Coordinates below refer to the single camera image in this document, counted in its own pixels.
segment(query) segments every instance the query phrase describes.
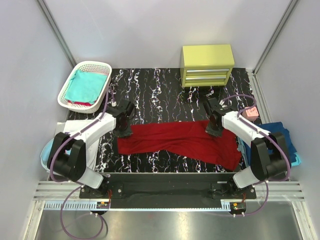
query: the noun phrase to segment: white wall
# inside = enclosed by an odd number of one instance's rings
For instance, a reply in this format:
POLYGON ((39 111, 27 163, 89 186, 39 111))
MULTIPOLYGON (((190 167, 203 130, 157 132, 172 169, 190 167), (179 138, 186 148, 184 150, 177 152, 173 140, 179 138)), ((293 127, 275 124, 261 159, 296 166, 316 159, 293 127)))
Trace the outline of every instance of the white wall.
POLYGON ((273 121, 290 130, 302 164, 292 176, 302 191, 320 237, 320 1, 297 5, 258 79, 273 121))
POLYGON ((0 238, 20 240, 71 66, 36 1, 0 1, 0 29, 0 238))
POLYGON ((178 68, 183 45, 231 44, 255 67, 290 0, 46 0, 78 62, 178 68))

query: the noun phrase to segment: white laundry basket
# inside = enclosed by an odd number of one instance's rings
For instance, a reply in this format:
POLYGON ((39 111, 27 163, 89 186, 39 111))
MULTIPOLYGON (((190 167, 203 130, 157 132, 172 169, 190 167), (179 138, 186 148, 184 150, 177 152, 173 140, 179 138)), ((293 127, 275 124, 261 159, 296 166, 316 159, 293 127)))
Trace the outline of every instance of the white laundry basket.
POLYGON ((84 113, 84 114, 92 114, 96 112, 107 92, 107 86, 109 85, 108 82, 110 81, 112 68, 109 64, 99 61, 83 61, 78 63, 72 72, 70 73, 69 77, 65 81, 59 95, 58 95, 58 103, 71 111, 78 112, 78 113, 84 113), (105 84, 102 88, 102 91, 96 100, 96 102, 91 106, 84 106, 80 104, 74 104, 68 102, 68 100, 65 99, 66 92, 70 83, 70 79, 73 78, 73 76, 76 74, 77 70, 81 70, 82 72, 88 72, 88 73, 95 73, 95 74, 104 74, 107 75, 107 79, 105 81, 105 84))

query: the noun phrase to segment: turquoise towel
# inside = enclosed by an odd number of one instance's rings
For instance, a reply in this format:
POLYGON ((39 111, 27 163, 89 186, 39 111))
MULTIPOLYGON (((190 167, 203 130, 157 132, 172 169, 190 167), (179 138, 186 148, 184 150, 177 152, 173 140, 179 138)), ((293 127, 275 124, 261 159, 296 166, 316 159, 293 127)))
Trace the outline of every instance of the turquoise towel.
POLYGON ((77 70, 70 79, 64 98, 71 102, 94 104, 106 80, 106 75, 77 70))

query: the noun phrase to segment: drawer handle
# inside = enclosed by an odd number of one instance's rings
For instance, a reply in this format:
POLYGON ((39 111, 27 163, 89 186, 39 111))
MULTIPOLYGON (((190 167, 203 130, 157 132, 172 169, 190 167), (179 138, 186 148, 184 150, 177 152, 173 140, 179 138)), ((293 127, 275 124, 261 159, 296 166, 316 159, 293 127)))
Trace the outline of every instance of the drawer handle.
POLYGON ((185 80, 203 80, 203 79, 225 79, 223 76, 210 76, 210 77, 186 77, 185 80))
POLYGON ((208 70, 187 70, 187 73, 214 73, 214 72, 228 72, 230 69, 208 69, 208 70))

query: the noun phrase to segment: pink box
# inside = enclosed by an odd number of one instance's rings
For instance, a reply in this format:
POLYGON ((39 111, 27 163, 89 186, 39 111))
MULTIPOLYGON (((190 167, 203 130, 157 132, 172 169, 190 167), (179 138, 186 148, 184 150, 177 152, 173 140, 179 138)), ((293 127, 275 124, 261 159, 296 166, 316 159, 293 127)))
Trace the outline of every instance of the pink box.
POLYGON ((242 116, 248 121, 253 122, 257 120, 257 118, 259 117, 258 109, 256 107, 253 107, 251 109, 245 110, 242 113, 242 116))

